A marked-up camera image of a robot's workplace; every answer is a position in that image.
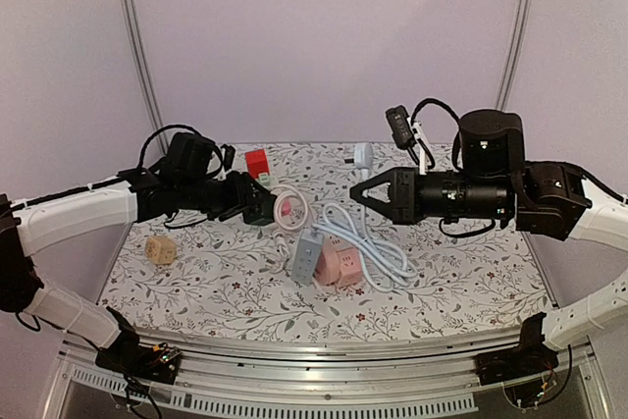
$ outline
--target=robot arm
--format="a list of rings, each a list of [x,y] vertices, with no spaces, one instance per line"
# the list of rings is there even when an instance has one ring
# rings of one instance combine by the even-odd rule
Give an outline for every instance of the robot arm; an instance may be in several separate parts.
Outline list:
[[[220,221],[242,213],[251,225],[272,222],[268,208],[275,196],[247,173],[231,171],[223,180],[215,179],[217,171],[207,174],[215,154],[221,167],[229,170],[233,152],[226,152],[231,156],[226,159],[213,141],[177,133],[168,155],[151,170],[129,169],[100,183],[13,204],[0,195],[0,310],[24,312],[83,337],[101,350],[101,366],[172,382],[178,367],[174,350],[162,347],[153,353],[140,347],[137,334],[120,313],[38,277],[30,257],[62,240],[171,216],[182,209]],[[162,361],[155,362],[156,356]]]
[[[569,238],[601,242],[628,252],[628,206],[617,201],[591,181],[584,180],[592,202]],[[548,313],[543,323],[544,344],[553,350],[566,348],[614,320],[628,315],[628,270],[606,287],[569,306]]]
[[[417,141],[407,117],[403,107],[387,112],[401,149]],[[452,163],[457,172],[422,175],[419,168],[393,168],[354,186],[351,198],[395,224],[412,225],[427,217],[442,218],[441,224],[474,218],[500,221],[505,228],[514,219],[518,231],[559,240],[591,240],[628,252],[624,197],[578,166],[526,162],[523,128],[514,114],[477,110],[454,118],[459,131]],[[462,168],[457,166],[458,155]],[[382,184],[388,186],[388,201],[375,198],[374,192],[366,194]],[[519,344],[478,355],[476,372],[482,384],[545,372],[548,366],[558,365],[557,350],[626,315],[628,270],[586,298],[526,319]]]

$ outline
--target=white plug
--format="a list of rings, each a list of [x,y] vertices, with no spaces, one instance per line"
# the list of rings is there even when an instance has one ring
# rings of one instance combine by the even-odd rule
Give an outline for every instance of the white plug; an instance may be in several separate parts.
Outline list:
[[[353,150],[353,163],[356,169],[360,170],[363,181],[369,178],[373,169],[373,145],[370,142],[360,142]]]

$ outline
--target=purple wall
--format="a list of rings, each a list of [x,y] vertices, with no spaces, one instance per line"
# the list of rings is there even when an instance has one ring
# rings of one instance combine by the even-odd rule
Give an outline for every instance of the purple wall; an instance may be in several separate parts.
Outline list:
[[[533,0],[508,108],[521,114],[531,159],[571,161],[628,191],[628,4]],[[626,268],[626,254],[590,242],[534,239],[564,305]],[[592,341],[616,417],[628,417],[628,325]]]
[[[150,126],[120,1],[0,0],[0,12],[0,191],[38,196],[133,165]],[[35,263],[93,299],[121,235],[62,243]],[[0,416],[36,417],[61,342],[42,331],[0,313]]]
[[[166,122],[236,142],[390,140],[426,96],[493,107],[517,0],[136,0]],[[433,142],[447,115],[426,110]]]

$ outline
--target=white cable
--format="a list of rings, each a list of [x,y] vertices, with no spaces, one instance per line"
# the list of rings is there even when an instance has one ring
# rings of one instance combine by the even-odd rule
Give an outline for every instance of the white cable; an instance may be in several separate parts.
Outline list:
[[[277,226],[279,226],[286,233],[295,233],[301,231],[303,227],[307,224],[310,214],[312,213],[310,205],[307,203],[305,196],[303,195],[303,193],[298,191],[296,187],[287,183],[278,183],[273,186],[271,191],[275,189],[284,190],[279,195],[277,195],[277,200],[275,201],[275,206],[273,207],[273,217],[275,219],[275,223],[277,223]],[[284,207],[284,203],[290,198],[297,199],[303,204],[303,218],[293,224],[288,223],[282,215],[282,208]]]
[[[370,143],[361,143],[355,146],[354,162],[356,168],[360,170],[362,180],[367,180],[369,178],[370,169],[373,167],[373,147]],[[312,215],[312,218],[315,220],[312,209],[305,199],[305,196],[297,188],[287,183],[278,183],[273,187],[273,190],[275,189],[284,190],[277,196],[273,208],[275,223],[277,223],[277,226],[282,231],[287,233],[300,231],[308,223],[310,215]],[[282,215],[284,203],[290,198],[299,200],[303,205],[303,218],[294,224],[287,223]],[[346,224],[330,219],[329,213],[333,213],[334,210],[340,212],[346,220]],[[366,207],[362,209],[361,226],[362,233],[358,231],[351,215],[349,215],[346,210],[337,203],[328,203],[323,208],[322,222],[314,223],[312,228],[322,231],[323,233],[340,237],[355,246],[358,249],[364,279],[374,290],[388,293],[393,291],[397,286],[404,288],[409,287],[413,279],[418,275],[416,268],[410,264],[401,247],[392,242],[371,237],[366,224]],[[282,254],[284,249],[281,247],[281,241],[286,243],[286,240],[283,238],[281,232],[274,232],[273,239],[277,243],[280,254]],[[373,280],[366,265],[366,258],[370,259],[373,265],[390,280],[390,284],[387,287],[378,285]],[[286,262],[284,262],[277,271],[281,272],[285,266]]]
[[[330,220],[329,213],[333,210],[340,212],[347,222],[346,226]],[[360,256],[364,279],[376,291],[388,293],[393,291],[397,286],[407,288],[418,275],[415,267],[410,264],[401,247],[386,240],[373,238],[368,234],[366,227],[366,208],[364,208],[362,212],[363,235],[355,227],[355,223],[348,212],[336,203],[328,203],[325,205],[323,209],[323,221],[324,223],[312,225],[312,228],[340,237],[355,246]],[[387,287],[382,287],[373,280],[366,265],[366,258],[369,258],[373,262],[373,265],[391,281]]]
[[[271,269],[271,274],[279,274],[286,267],[287,262],[290,260],[290,249],[288,247],[288,242],[286,241],[286,237],[281,232],[281,230],[274,230],[271,234],[271,238],[275,242],[277,246],[277,251],[279,252],[282,261],[277,264],[276,269]]]

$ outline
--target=wooden block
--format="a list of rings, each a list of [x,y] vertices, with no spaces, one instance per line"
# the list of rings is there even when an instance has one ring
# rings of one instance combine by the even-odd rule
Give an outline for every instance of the wooden block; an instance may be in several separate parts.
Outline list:
[[[150,236],[146,241],[145,254],[154,264],[172,264],[177,257],[177,245],[166,236]]]
[[[355,247],[341,250],[338,253],[340,259],[340,278],[336,282],[337,287],[346,287],[357,284],[362,280],[362,264],[360,255]]]

